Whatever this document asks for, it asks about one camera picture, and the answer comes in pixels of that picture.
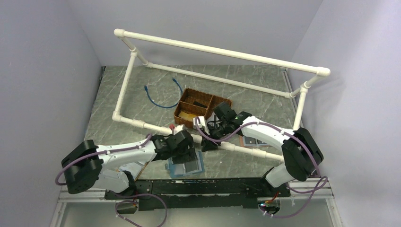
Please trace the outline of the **blue card holder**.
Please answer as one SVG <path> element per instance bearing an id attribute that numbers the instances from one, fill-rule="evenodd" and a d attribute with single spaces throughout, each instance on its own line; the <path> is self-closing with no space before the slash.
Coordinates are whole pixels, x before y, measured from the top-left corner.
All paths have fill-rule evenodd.
<path id="1" fill-rule="evenodd" d="M 197 151 L 196 159 L 183 164 L 174 164 L 172 159 L 168 159 L 165 169 L 171 178 L 180 178 L 190 175 L 197 175 L 205 172 L 202 152 Z"/>

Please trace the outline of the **black credit card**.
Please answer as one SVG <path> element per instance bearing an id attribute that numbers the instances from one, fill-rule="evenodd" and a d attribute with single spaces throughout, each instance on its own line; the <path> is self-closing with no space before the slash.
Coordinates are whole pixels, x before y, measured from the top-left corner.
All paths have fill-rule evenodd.
<path id="1" fill-rule="evenodd" d="M 193 104 L 193 105 L 196 105 L 196 106 L 199 106 L 199 107 L 201 107 L 201 108 L 205 108 L 205 109 L 208 108 L 208 106 L 207 106 L 206 104 L 201 103 L 201 102 L 198 102 L 198 101 L 193 101 L 192 104 Z"/>

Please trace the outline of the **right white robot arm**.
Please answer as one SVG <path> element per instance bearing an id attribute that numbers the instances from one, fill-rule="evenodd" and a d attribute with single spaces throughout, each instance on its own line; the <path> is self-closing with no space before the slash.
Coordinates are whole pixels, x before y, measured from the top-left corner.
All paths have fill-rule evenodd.
<path id="1" fill-rule="evenodd" d="M 202 135 L 203 141 L 218 146 L 237 134 L 254 138 L 281 151 L 282 163 L 269 170 L 261 182 L 261 192 L 264 195 L 274 195 L 279 186 L 290 181 L 303 182 L 313 173 L 321 175 L 319 164 L 324 157 L 307 129 L 281 128 L 248 112 L 236 113 L 226 102 L 218 104 L 213 113 L 216 119 L 211 121 L 211 125 L 204 117 L 193 119 L 193 125 Z"/>

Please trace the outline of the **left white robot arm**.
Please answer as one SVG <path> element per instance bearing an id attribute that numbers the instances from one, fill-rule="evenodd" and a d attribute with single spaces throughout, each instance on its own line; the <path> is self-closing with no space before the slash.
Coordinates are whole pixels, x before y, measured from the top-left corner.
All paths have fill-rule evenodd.
<path id="1" fill-rule="evenodd" d="M 55 184 L 67 186 L 70 194 L 98 188 L 128 199 L 137 191 L 135 179 L 140 173 L 129 170 L 128 165 L 168 159 L 175 164 L 197 159 L 188 131 L 168 136 L 148 134 L 144 140 L 120 145 L 96 145 L 85 140 L 61 161 Z"/>

